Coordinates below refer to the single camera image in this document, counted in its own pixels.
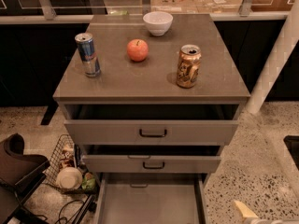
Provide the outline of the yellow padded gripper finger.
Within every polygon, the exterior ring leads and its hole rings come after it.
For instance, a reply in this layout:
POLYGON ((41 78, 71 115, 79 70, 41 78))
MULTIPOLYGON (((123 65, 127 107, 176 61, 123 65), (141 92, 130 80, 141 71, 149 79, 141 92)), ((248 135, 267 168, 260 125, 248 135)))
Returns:
POLYGON ((258 216, 250 210, 244 203, 234 200, 236 208, 239 210, 243 218, 257 218, 258 216))

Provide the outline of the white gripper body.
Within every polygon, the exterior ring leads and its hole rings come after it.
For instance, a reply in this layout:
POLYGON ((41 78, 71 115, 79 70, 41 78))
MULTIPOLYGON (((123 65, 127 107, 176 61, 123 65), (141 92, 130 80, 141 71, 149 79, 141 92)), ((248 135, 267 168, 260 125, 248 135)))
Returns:
POLYGON ((299 220, 267 220, 260 218, 246 218, 243 224, 299 224, 299 220))

